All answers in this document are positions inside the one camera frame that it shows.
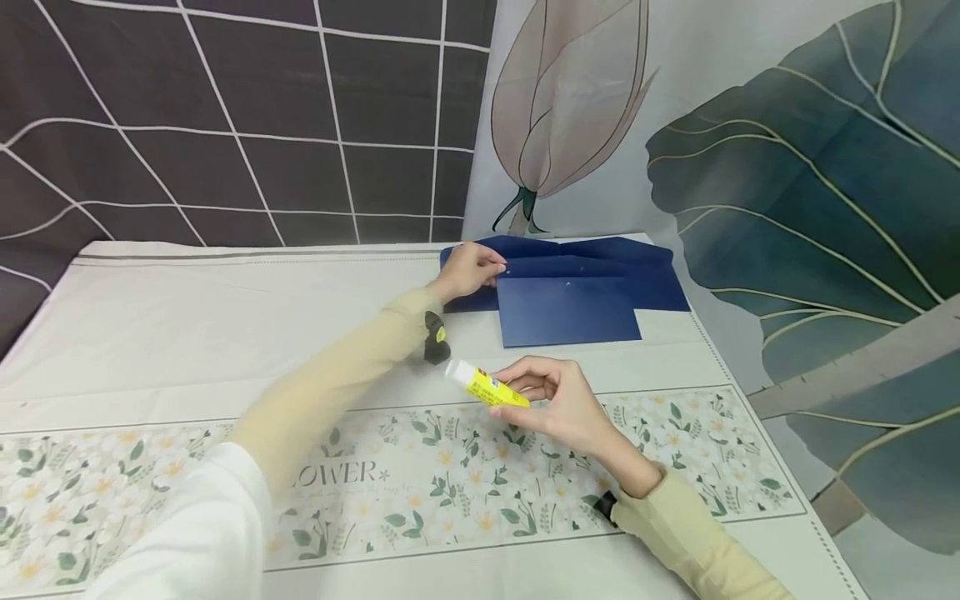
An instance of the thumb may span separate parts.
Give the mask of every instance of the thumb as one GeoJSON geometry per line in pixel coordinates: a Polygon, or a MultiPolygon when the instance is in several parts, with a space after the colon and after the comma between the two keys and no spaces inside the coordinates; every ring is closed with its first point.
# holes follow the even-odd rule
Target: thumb
{"type": "Polygon", "coordinates": [[[526,408],[523,406],[514,406],[513,404],[500,404],[498,406],[492,406],[490,408],[490,414],[497,419],[504,420],[518,427],[544,433],[543,428],[546,424],[546,415],[543,409],[526,408]]]}
{"type": "Polygon", "coordinates": [[[490,277],[500,275],[501,273],[503,273],[503,272],[506,271],[506,270],[507,270],[507,266],[506,266],[506,265],[501,265],[501,264],[497,264],[497,263],[495,263],[495,262],[492,262],[492,263],[490,263],[489,265],[485,265],[485,266],[483,266],[483,267],[480,267],[480,275],[481,275],[481,277],[484,278],[484,279],[489,279],[490,277]]]}

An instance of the folded blue paper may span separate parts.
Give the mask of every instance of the folded blue paper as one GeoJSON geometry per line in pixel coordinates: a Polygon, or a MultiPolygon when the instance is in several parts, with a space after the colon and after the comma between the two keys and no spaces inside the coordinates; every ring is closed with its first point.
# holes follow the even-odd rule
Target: folded blue paper
{"type": "MultiPolygon", "coordinates": [[[[625,278],[626,293],[633,307],[645,310],[688,311],[684,289],[673,271],[673,253],[666,248],[623,237],[607,237],[584,242],[558,244],[508,235],[479,240],[480,244],[500,252],[507,259],[507,271],[498,280],[509,277],[596,277],[625,278]]],[[[441,251],[441,265],[452,248],[441,251]]],[[[450,302],[445,312],[497,310],[496,291],[489,287],[450,302]]]]}
{"type": "Polygon", "coordinates": [[[624,277],[513,277],[496,291],[504,348],[640,339],[624,277]]]}
{"type": "MultiPolygon", "coordinates": [[[[640,339],[634,309],[688,311],[672,251],[623,237],[558,244],[498,235],[479,240],[507,259],[497,287],[445,312],[500,311],[504,348],[640,339]]],[[[452,252],[441,251],[441,265],[452,252]]]]}

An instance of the gray fabric backdrop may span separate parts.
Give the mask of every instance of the gray fabric backdrop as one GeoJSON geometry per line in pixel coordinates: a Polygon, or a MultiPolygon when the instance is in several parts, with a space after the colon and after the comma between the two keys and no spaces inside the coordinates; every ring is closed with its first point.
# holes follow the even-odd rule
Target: gray fabric backdrop
{"type": "Polygon", "coordinates": [[[92,240],[460,239],[495,8],[0,2],[0,356],[92,240]]]}

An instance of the floral table runner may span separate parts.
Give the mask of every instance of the floral table runner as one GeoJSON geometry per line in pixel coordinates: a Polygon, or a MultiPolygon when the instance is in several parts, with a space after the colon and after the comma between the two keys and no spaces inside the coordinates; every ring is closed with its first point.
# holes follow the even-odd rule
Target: floral table runner
{"type": "MultiPolygon", "coordinates": [[[[802,503],[730,386],[601,396],[647,456],[724,521],[802,503]]],[[[231,421],[0,437],[0,597],[85,588],[152,525],[231,421]]],[[[356,411],[319,440],[276,510],[268,568],[617,533],[590,458],[480,403],[356,411]]]]}

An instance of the white sleeve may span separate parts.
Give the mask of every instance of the white sleeve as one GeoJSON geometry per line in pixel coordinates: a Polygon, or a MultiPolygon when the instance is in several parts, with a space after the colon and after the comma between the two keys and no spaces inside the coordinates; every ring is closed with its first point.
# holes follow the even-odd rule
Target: white sleeve
{"type": "Polygon", "coordinates": [[[130,547],[84,600],[260,597],[270,495],[256,462],[217,444],[180,483],[155,529],[130,547]]]}

